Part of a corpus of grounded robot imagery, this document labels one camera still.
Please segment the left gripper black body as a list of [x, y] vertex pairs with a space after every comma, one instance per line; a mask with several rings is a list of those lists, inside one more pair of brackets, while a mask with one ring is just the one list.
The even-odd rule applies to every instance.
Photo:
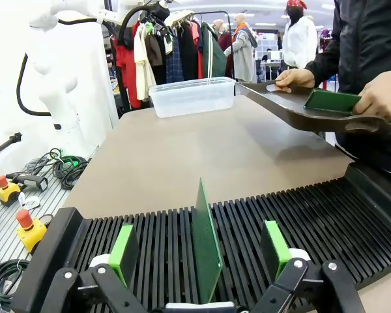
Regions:
[[168, 2], [156, 2], [146, 5], [146, 20], [148, 22], [164, 23], [165, 19], [170, 15]]

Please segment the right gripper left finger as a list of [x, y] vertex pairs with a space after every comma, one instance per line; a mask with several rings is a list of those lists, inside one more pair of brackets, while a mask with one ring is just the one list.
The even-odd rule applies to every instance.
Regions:
[[48, 311], [88, 312], [107, 304], [112, 312], [146, 312], [130, 289], [138, 252], [136, 230], [122, 225], [106, 262], [82, 273], [68, 267], [56, 272], [48, 290]]

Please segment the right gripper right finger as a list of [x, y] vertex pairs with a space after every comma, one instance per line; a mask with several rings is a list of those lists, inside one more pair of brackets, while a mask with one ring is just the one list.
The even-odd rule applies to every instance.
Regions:
[[316, 312], [364, 312], [364, 306], [344, 264], [329, 260], [318, 266], [293, 257], [275, 221], [265, 221], [261, 251], [271, 283], [250, 312], [287, 312], [304, 298]]

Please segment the person's left hand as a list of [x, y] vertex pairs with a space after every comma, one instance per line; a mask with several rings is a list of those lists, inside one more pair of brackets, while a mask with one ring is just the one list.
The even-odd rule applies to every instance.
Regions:
[[378, 115], [391, 121], [391, 71], [383, 72], [365, 85], [354, 112], [362, 115]]

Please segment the person's right hand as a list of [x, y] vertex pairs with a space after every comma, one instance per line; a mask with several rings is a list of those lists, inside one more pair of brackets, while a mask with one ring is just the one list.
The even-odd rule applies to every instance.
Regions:
[[277, 90], [291, 92], [291, 86], [306, 88], [315, 87], [315, 78], [312, 72], [307, 69], [292, 68], [284, 70], [275, 81]]

